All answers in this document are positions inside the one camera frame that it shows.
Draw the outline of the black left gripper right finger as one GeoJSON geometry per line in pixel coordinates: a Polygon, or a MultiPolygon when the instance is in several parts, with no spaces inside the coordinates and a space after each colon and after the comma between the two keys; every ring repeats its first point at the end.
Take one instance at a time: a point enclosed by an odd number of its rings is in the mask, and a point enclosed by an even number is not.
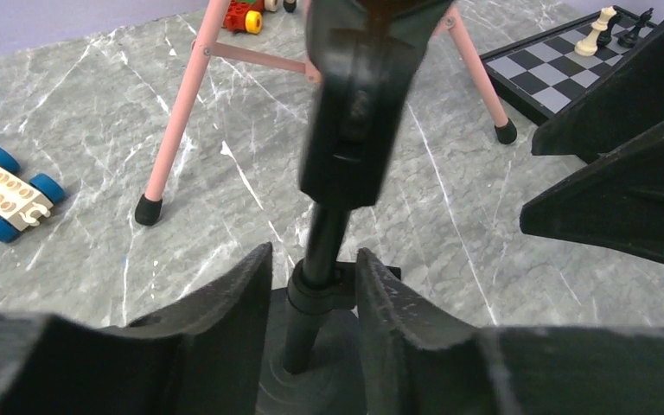
{"type": "Polygon", "coordinates": [[[356,260],[372,414],[664,414],[664,329],[483,327],[356,260]]]}

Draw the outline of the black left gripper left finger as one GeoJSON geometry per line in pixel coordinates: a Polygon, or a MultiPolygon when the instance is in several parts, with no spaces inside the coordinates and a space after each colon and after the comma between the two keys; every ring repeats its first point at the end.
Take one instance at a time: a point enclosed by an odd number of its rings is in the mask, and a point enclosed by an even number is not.
{"type": "Polygon", "coordinates": [[[252,414],[272,246],[125,327],[0,313],[0,414],[252,414]]]}

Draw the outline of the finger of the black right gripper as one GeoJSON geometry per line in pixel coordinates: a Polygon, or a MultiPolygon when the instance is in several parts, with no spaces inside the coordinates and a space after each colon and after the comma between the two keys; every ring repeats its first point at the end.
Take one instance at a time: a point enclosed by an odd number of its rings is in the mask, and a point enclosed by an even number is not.
{"type": "Polygon", "coordinates": [[[664,264],[664,120],[525,203],[520,230],[664,264]]]}
{"type": "Polygon", "coordinates": [[[664,21],[533,134],[534,156],[605,155],[664,120],[664,21]]]}

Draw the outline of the black microphone stand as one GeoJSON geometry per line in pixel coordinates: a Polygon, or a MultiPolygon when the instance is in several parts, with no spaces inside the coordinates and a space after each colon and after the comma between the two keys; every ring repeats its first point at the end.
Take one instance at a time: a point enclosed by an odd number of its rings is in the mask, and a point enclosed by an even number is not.
{"type": "Polygon", "coordinates": [[[308,240],[271,294],[256,411],[363,414],[356,270],[338,259],[351,213],[375,205],[412,79],[447,1],[311,1],[305,41],[320,72],[298,170],[308,240]]]}

